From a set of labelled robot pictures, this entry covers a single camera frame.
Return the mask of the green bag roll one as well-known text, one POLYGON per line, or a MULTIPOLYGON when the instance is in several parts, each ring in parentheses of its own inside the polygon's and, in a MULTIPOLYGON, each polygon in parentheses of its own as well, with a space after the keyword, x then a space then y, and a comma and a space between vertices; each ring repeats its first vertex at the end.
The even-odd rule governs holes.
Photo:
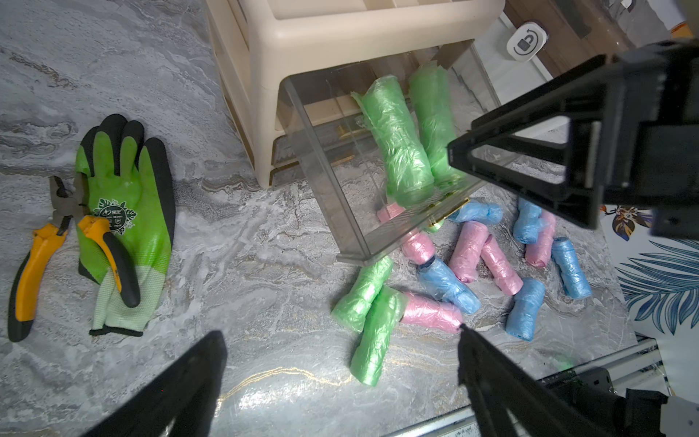
POLYGON ((362 267, 351 290, 332 309, 333 319, 346 329, 362 332, 371 305, 391 276, 392 268, 390 256, 362 267))

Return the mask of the green bag roll five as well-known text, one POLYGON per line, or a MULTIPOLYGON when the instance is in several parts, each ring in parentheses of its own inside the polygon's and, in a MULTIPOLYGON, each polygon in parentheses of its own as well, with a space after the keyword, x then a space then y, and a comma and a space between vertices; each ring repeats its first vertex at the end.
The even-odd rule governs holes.
POLYGON ((398 78, 382 76, 366 93, 352 97, 382 153, 388 196, 405 209, 426 201, 434 176, 398 78))

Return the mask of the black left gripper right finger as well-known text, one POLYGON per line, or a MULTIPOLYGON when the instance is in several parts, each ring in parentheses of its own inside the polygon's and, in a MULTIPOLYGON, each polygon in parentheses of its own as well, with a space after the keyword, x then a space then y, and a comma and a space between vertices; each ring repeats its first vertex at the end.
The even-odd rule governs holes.
POLYGON ((466 387, 482 436, 599 436, 601 429, 490 344, 461 326, 458 381, 466 387))

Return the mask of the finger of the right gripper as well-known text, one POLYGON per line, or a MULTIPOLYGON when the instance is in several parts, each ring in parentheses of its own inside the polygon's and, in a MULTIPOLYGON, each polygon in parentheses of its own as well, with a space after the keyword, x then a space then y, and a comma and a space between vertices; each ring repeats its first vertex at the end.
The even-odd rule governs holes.
POLYGON ((653 211, 654 229, 698 226, 698 45, 598 55, 477 118, 448 147, 455 169, 586 229, 604 204, 653 211), (498 147, 564 168, 559 183, 479 158, 498 147))

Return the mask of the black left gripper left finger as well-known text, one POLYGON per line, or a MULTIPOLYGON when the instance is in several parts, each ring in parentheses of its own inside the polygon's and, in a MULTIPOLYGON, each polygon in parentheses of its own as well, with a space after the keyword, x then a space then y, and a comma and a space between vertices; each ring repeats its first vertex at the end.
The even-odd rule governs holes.
POLYGON ((207 436, 227 348, 221 331, 211 331, 87 436, 207 436))

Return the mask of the green bag roll four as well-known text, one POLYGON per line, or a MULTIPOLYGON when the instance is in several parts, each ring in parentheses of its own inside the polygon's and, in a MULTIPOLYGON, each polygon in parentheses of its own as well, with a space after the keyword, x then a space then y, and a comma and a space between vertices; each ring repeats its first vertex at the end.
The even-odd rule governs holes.
POLYGON ((447 71, 436 61, 420 66, 409 80, 409 97, 435 185, 443 188, 466 174, 449 163, 448 145, 457 138, 447 71))

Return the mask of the green bag roll two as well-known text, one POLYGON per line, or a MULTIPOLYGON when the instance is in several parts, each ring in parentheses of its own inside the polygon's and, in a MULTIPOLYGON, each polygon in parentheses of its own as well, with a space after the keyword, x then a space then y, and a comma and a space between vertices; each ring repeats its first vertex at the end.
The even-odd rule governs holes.
POLYGON ((382 366, 394 328, 400 323, 409 298, 389 286, 383 286, 364 323, 362 337, 349 370, 361 383, 374 387, 382 375, 382 366))

